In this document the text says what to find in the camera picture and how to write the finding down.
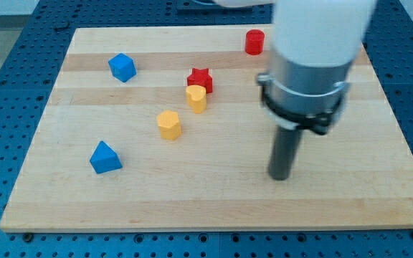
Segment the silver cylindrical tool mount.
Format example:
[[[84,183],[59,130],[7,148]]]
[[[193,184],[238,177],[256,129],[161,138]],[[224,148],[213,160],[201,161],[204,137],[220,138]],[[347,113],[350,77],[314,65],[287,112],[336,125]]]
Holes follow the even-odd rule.
[[[343,112],[352,62],[301,64],[272,48],[257,76],[261,103],[281,128],[325,135]]]

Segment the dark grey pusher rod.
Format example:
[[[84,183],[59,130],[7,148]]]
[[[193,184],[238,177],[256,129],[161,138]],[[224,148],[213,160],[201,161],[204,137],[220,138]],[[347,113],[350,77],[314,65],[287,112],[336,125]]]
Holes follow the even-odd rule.
[[[278,127],[267,172],[276,181],[289,178],[303,132]]]

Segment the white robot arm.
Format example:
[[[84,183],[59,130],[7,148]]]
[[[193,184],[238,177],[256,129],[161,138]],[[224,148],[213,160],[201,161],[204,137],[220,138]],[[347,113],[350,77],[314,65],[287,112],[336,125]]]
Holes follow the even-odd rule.
[[[348,71],[360,50],[376,0],[277,0],[266,72],[257,75],[261,103],[277,123],[268,174],[290,175],[304,130],[325,135],[346,104]]]

